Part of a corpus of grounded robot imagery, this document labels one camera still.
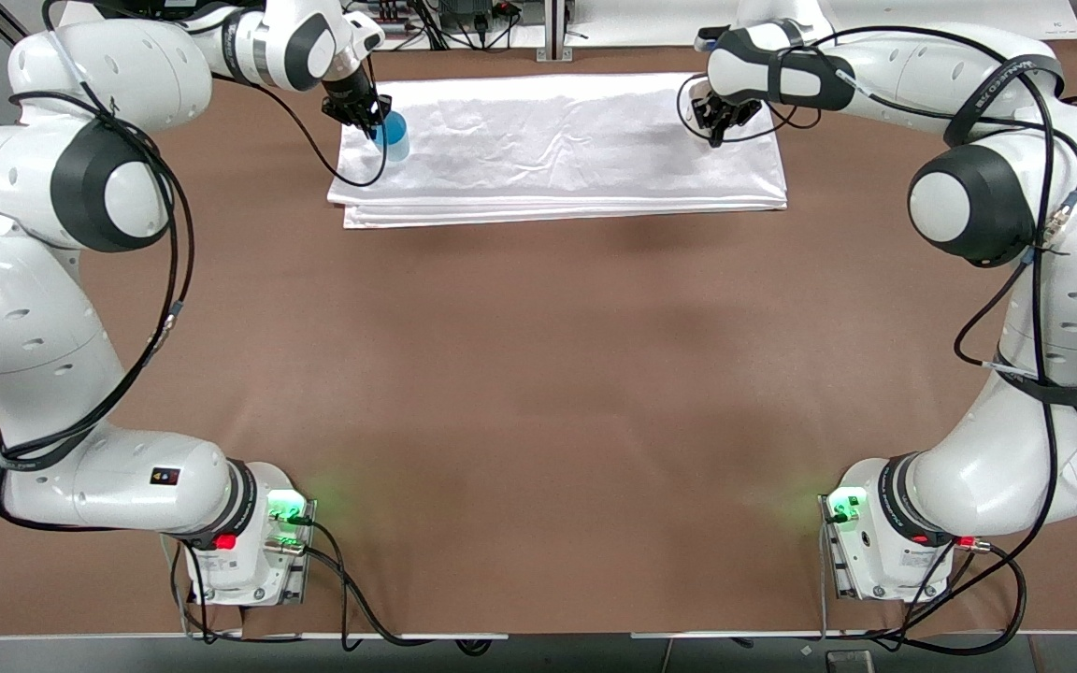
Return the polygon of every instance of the white towel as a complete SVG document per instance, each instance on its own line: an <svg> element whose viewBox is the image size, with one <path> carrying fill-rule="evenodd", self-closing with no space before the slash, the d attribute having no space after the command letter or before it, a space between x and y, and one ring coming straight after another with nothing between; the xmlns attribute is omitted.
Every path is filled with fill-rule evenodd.
<svg viewBox="0 0 1077 673"><path fill-rule="evenodd" d="M409 156L370 187L334 181L328 198L350 229L785 208L774 134L709 149L676 120L687 76L383 82ZM728 137L769 128L763 111ZM341 148L341 174L376 172L362 132L345 127Z"/></svg>

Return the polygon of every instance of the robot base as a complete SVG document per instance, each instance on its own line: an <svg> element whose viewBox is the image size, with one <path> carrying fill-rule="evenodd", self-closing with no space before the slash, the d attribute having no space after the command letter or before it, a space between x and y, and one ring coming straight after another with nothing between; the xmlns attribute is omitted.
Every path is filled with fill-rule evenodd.
<svg viewBox="0 0 1077 673"><path fill-rule="evenodd" d="M294 490L285 473L267 463L250 463L256 478L256 508L248 528L236 536L232 549L196 552L201 566L206 602L211 605L272 606L299 604L305 593L308 559L313 529L279 521L280 516L311 519L313 501L307 502ZM188 575L198 595L197 576L192 559L185 559Z"/></svg>
<svg viewBox="0 0 1077 673"><path fill-rule="evenodd" d="M847 471L838 489L821 497L839 597L912 601L940 553L940 547L901 536L886 520L877 493L887 463L884 459L859 461ZM946 555L920 600L946 590L952 565L953 555Z"/></svg>

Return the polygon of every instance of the white robotic arm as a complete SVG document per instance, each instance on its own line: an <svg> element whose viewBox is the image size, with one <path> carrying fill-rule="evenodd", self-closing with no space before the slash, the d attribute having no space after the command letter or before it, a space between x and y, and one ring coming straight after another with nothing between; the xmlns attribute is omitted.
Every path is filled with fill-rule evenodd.
<svg viewBox="0 0 1077 673"><path fill-rule="evenodd" d="M839 588L912 600L950 542L1015 533L1038 520L1051 469L1043 402L1051 405L1059 448L1045 521L1077 516L1077 99L1059 99L1061 68L1050 47L990 27L826 39L833 28L815 1L742 8L737 25L702 29L698 39L710 59L693 110L711 144L765 102L941 134L950 150L910 184L915 229L976 266L1021 267L998 357L987 363L995 371L952 434L927 451L861 461L825 499ZM1048 223L1039 222L1046 149L1035 98L1059 132ZM1035 350L1034 269L1024 256L1039 225L1050 252L1043 255ZM949 566L946 556L925 597L945 588Z"/></svg>
<svg viewBox="0 0 1077 673"><path fill-rule="evenodd" d="M307 503L281 469L228 460L204 439L124 430L106 418L33 444L89 418L129 375L82 292L79 255L151 246L167 234L171 214L167 178L92 111L82 83L120 123L153 132L206 110L212 68L297 89L324 76L350 81L383 32L338 8L337 0L272 0L265 12L215 8L225 25L201 32L109 18L32 34L12 50L20 118L0 126L4 519L39 529L168 533L197 549L201 594L215 604L286 598L300 569L295 537L304 534ZM235 71L228 60L238 64ZM351 115L353 124L379 118L368 94L341 107L363 111ZM163 339L180 307L172 304L153 340ZM31 448L10 450L20 446Z"/></svg>

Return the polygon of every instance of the brown tabletop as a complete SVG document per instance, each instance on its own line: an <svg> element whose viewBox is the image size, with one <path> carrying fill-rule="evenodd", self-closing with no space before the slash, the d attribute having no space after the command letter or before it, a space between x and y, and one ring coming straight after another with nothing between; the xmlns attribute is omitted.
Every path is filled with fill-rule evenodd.
<svg viewBox="0 0 1077 673"><path fill-rule="evenodd" d="M1077 94L1076 46L1059 50ZM576 57L376 64L384 81L704 65ZM333 154L321 94L286 97ZM987 375L950 342L1004 272L911 229L907 186L939 138L841 115L779 138L786 212L342 230L290 120L219 85L201 121L158 137L196 213L197 268L114 421L281 465L394 631L815 631L815 495L952 429ZM130 362L166 249L86 255L82 274ZM1001 320L971 348L990 352ZM1026 629L1077 630L1077 521L1022 563ZM931 631L1003 626L1010 593L993 579ZM337 631L337 597L313 572L306 605L248 626ZM830 623L898 616L842 601ZM0 521L0 634L177 629L155 535Z"/></svg>

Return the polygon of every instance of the white robot link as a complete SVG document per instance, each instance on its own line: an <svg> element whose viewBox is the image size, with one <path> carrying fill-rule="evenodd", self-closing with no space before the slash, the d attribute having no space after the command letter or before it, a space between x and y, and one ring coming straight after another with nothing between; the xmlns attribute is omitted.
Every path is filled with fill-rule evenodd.
<svg viewBox="0 0 1077 673"><path fill-rule="evenodd" d="M373 95L360 62L383 39L337 0L268 0L262 11L212 3L184 25L99 17L14 46L22 112L0 126L0 516L56 531L168 533L197 549L197 589L215 604L294 598L286 583L303 551L294 533L305 501L281 469L106 419L34 446L89 418L124 378L82 292L79 255L151 246L171 216L170 187L136 145L47 94L89 102L85 82L116 120L153 132L206 110L212 72L278 88L323 82L328 111L368 129L388 101Z"/></svg>
<svg viewBox="0 0 1077 673"><path fill-rule="evenodd" d="M928 450L861 461L824 499L839 591L913 600L925 589L926 600L946 589L952 561L939 550L952 542L1077 516L1077 99L1059 99L1059 61L1034 39L975 25L833 33L815 0L745 1L736 25L699 36L709 71L693 109L714 142L761 102L941 134L950 149L911 181L911 224L976 266L1013 265L998 353L975 361L993 371L957 426ZM1041 107L1057 138L1034 330Z"/></svg>

